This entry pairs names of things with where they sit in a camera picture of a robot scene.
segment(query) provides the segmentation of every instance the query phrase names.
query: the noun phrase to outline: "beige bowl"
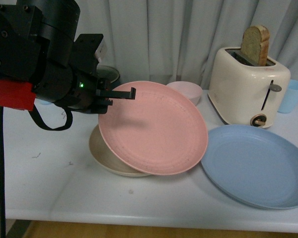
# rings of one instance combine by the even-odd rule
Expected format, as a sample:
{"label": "beige bowl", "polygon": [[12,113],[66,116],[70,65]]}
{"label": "beige bowl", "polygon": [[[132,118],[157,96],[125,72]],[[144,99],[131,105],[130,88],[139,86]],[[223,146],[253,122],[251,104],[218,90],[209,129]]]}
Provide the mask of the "beige bowl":
{"label": "beige bowl", "polygon": [[203,91],[199,85],[187,81],[175,81],[168,83],[167,86],[182,93],[195,106],[198,104]]}
{"label": "beige bowl", "polygon": [[96,162],[114,174],[127,177],[143,177],[149,175],[131,168],[114,155],[101,136],[98,125],[90,135],[89,149]]}

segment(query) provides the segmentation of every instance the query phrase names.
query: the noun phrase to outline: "curtain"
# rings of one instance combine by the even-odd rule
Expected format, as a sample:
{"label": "curtain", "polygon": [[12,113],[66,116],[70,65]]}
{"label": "curtain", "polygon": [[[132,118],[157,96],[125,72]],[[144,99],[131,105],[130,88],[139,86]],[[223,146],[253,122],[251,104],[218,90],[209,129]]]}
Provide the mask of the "curtain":
{"label": "curtain", "polygon": [[[1,0],[0,3],[13,0]],[[238,47],[243,32],[270,31],[268,55],[298,80],[298,0],[76,0],[81,33],[104,34],[101,64],[123,83],[190,81],[208,89],[217,51]]]}

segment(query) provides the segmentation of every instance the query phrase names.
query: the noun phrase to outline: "toaster slot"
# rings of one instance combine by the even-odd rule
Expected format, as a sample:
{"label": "toaster slot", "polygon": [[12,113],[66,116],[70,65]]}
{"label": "toaster slot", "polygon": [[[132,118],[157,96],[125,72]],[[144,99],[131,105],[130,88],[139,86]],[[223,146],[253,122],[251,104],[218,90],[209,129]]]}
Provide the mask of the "toaster slot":
{"label": "toaster slot", "polygon": [[[249,59],[246,55],[244,55],[240,49],[226,49],[226,52],[228,52],[234,59],[236,59],[241,64],[247,65],[247,66],[254,66],[259,67],[259,65]],[[271,60],[267,59],[266,66],[274,66],[275,63]]]}
{"label": "toaster slot", "polygon": [[274,85],[274,81],[273,81],[273,80],[270,82],[270,85],[269,85],[269,88],[268,88],[268,91],[267,91],[267,94],[266,94],[266,97],[265,97],[265,100],[264,100],[264,103],[263,103],[263,106],[262,106],[261,111],[264,110],[266,101],[267,101],[267,99],[268,99],[268,95],[269,95],[269,93],[270,93],[270,91],[271,91],[271,89],[270,89],[270,86],[271,86],[271,85]]}

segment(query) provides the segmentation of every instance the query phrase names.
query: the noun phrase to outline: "beige plate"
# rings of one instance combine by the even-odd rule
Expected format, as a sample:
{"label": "beige plate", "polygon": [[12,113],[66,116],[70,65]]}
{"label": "beige plate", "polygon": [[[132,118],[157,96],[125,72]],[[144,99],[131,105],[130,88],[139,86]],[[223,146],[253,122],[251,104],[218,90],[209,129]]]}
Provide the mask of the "beige plate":
{"label": "beige plate", "polygon": [[98,125],[90,135],[89,149],[95,160],[105,169],[114,174],[128,177],[143,177],[150,175],[131,168],[114,155],[104,142]]}

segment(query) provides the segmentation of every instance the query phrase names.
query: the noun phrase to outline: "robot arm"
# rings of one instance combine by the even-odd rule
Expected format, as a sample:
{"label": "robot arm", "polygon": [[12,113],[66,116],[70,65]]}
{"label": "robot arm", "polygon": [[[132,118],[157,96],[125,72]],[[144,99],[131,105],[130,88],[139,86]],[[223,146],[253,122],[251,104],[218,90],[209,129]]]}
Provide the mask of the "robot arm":
{"label": "robot arm", "polygon": [[36,98],[70,111],[104,114],[109,98],[134,99],[135,88],[110,91],[110,81],[97,76],[102,34],[74,42],[79,14],[74,0],[0,4],[0,81],[31,84]]}

